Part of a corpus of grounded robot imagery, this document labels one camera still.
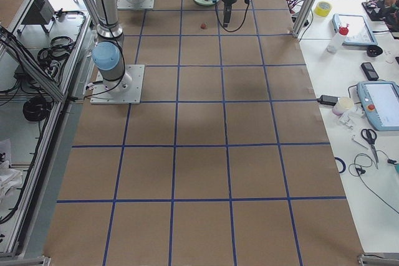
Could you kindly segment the yellow tape roll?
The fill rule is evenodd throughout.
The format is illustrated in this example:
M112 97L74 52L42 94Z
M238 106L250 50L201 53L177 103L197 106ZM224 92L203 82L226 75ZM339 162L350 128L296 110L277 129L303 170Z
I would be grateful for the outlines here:
M314 8L314 13L320 17L327 17L331 10L331 3L327 1L319 1Z

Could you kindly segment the clear bottle red cap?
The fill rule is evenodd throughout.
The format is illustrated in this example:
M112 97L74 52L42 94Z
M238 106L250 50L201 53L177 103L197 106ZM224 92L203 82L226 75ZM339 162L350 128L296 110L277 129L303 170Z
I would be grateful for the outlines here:
M345 27L340 26L338 31L335 33L330 43L328 44L326 48L327 52L331 54L336 53L341 48L348 33L349 29L347 26Z

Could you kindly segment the black power adapter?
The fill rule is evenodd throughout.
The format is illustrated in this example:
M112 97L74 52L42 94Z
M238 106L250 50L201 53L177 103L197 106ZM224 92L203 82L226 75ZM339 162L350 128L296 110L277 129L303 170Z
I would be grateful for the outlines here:
M321 105L327 105L327 106L335 106L338 102L339 98L331 95L321 95L318 99L317 102Z

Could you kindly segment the blue teach pendant far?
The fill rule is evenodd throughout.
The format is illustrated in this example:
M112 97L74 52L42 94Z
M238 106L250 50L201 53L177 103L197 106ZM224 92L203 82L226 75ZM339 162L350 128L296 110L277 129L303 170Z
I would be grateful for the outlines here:
M369 46L378 44L367 18L364 15L334 14L332 23L335 31L339 30L341 26L348 26L349 33L343 45Z

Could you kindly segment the blue teach pendant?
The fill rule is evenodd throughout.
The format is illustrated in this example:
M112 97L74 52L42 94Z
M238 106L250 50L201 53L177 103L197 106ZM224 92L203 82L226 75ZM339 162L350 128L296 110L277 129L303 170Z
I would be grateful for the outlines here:
M343 45L369 46L378 44L367 18L364 15L334 14L332 23L335 31L339 30L341 26L348 26L349 33Z
M374 129L398 131L398 85L396 82L359 82L357 94L365 115Z

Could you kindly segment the paper cup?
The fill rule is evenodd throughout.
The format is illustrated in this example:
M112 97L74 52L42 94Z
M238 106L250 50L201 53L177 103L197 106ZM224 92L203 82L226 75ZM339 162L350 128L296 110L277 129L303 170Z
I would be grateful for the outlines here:
M354 107L354 102L349 97L340 97L337 103L333 106L332 112L334 115L341 116L345 112L349 111Z

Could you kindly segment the black phone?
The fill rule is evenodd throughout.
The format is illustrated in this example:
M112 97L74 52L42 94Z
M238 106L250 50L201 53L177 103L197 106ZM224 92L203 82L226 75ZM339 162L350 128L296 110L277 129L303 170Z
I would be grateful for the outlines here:
M363 62L361 68L368 81L377 81L379 76L370 62Z

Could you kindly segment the blue teach pendant near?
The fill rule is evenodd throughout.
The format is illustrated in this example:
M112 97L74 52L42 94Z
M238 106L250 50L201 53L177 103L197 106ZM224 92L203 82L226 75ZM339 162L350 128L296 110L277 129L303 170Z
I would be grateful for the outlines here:
M398 131L398 85L396 82L359 82L357 94L365 115L374 129Z

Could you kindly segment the black scissors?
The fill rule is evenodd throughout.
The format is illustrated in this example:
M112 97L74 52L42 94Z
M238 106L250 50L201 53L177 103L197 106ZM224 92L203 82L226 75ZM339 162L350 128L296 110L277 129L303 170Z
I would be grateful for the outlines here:
M361 137L368 143L372 151L373 157L375 158L376 168L378 169L378 154L375 148L375 142L377 140L377 133L373 129L364 128L360 132Z

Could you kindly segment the blue tape roll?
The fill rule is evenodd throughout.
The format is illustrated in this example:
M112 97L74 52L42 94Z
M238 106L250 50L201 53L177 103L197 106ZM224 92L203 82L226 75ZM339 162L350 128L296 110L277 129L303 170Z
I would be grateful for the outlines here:
M341 165L341 167L339 168L339 174L343 174L347 170L347 165L345 161L342 158L336 156L334 157L334 160Z

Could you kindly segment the white crumpled cloth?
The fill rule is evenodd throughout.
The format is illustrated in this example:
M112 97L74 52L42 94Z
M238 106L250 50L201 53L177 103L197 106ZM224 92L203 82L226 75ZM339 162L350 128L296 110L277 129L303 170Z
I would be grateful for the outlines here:
M12 166L11 140L1 140L1 220L18 202L23 182L22 170Z

